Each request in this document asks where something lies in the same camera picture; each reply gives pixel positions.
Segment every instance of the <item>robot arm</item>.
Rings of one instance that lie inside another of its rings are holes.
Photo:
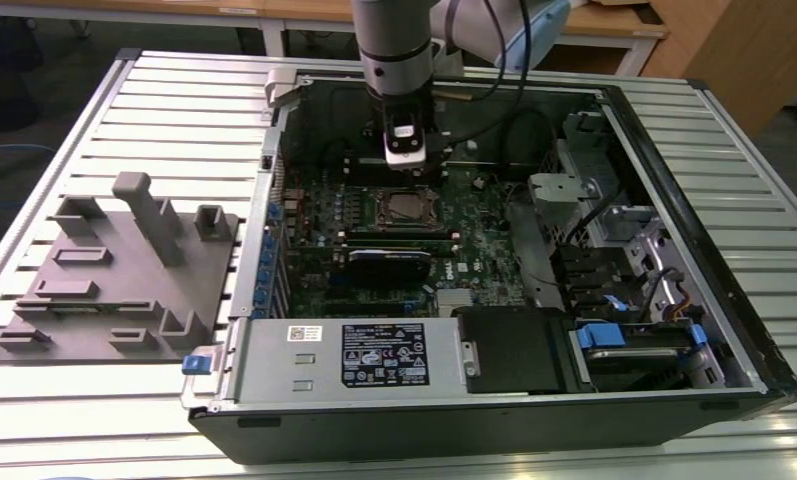
[[[497,26],[487,1],[505,32],[505,51],[492,41]],[[503,68],[523,70],[527,33],[521,2],[531,4],[533,66],[564,29],[569,0],[353,0],[360,56],[391,168],[425,166],[425,136],[437,131],[432,32],[451,37],[449,42]]]

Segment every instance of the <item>desk leg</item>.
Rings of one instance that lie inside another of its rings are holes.
[[[70,20],[69,24],[78,38],[90,38],[90,22],[88,20]]]
[[[285,22],[276,18],[264,18],[261,20],[262,36],[265,37],[265,52],[269,57],[285,57],[286,46],[284,41],[284,32],[286,30]]]
[[[616,75],[623,77],[637,77],[641,75],[641,70],[648,63],[656,43],[657,40],[655,38],[639,38],[633,41],[633,46],[624,56],[621,65],[617,67],[617,72],[615,72]]]

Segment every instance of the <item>white sticker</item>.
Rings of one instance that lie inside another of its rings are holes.
[[[254,8],[221,8],[221,13],[234,13],[237,15],[256,15]]]
[[[645,31],[633,32],[633,35],[637,37],[664,37],[665,36],[665,34],[663,32],[645,32]]]
[[[397,138],[408,138],[416,134],[413,125],[400,125],[393,129],[393,134]]]
[[[290,342],[320,342],[324,327],[321,325],[289,327]]]

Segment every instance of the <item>barcode label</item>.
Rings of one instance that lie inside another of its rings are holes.
[[[320,342],[324,327],[321,325],[289,327],[290,342]]]
[[[254,8],[221,8],[221,13],[233,13],[236,15],[256,15]]]

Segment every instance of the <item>wooden desk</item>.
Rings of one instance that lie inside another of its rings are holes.
[[[265,0],[0,0],[0,16],[260,28]]]
[[[286,54],[284,32],[353,32],[351,0],[0,0],[0,15],[177,25],[258,28],[269,56]],[[619,75],[641,72],[664,25],[641,22],[628,7],[584,5],[573,10],[557,43],[627,51]]]
[[[266,0],[264,23],[273,45],[280,45],[282,31],[353,31],[351,0]],[[637,76],[659,40],[668,36],[665,25],[641,22],[629,7],[588,4],[573,10],[557,44],[577,47],[605,47],[627,50],[617,75]]]

